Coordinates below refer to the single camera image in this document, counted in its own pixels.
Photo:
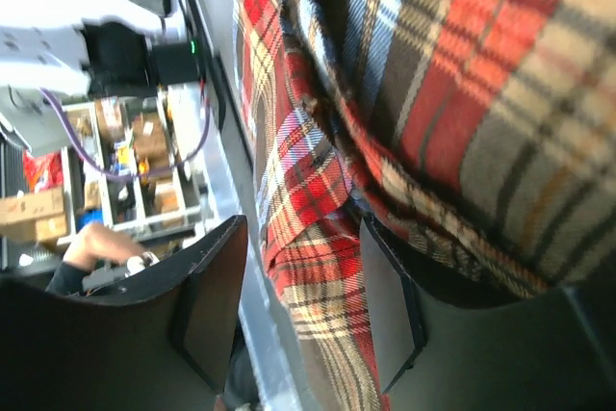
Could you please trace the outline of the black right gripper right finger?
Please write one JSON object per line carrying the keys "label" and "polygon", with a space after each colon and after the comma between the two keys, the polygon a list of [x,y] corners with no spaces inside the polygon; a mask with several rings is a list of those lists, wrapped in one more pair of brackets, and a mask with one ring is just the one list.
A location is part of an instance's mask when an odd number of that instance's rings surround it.
{"label": "black right gripper right finger", "polygon": [[381,391],[395,410],[611,410],[615,283],[517,300],[447,269],[376,219],[360,253]]}

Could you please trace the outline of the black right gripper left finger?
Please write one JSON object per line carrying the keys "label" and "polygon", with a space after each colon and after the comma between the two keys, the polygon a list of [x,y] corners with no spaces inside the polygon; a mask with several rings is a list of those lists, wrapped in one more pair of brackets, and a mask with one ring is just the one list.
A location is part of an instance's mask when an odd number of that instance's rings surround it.
{"label": "black right gripper left finger", "polygon": [[244,216],[91,295],[1,280],[5,410],[211,410],[247,254]]}

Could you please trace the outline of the red brown plaid shirt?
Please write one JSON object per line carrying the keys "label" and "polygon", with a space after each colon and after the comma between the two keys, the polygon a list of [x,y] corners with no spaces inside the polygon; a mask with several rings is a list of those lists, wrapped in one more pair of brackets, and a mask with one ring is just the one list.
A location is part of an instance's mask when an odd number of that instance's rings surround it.
{"label": "red brown plaid shirt", "polygon": [[615,280],[615,0],[236,0],[258,243],[324,410],[386,410],[376,217],[474,287]]}

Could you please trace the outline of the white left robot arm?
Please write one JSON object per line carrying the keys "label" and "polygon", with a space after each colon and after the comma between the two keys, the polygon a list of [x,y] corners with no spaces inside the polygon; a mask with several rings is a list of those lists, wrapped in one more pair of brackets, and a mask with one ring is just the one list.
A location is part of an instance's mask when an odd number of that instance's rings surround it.
{"label": "white left robot arm", "polygon": [[184,0],[1,0],[1,136],[39,156],[71,144],[57,108],[199,81]]}

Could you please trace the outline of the person forearm in background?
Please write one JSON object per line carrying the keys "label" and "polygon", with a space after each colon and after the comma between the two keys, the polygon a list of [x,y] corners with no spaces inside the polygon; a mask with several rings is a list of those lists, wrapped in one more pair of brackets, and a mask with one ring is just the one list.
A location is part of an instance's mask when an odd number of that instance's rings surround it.
{"label": "person forearm in background", "polygon": [[64,253],[45,291],[55,295],[83,292],[83,280],[91,275],[99,261],[128,265],[128,274],[139,272],[137,262],[155,264],[160,259],[128,235],[92,222],[82,228]]}

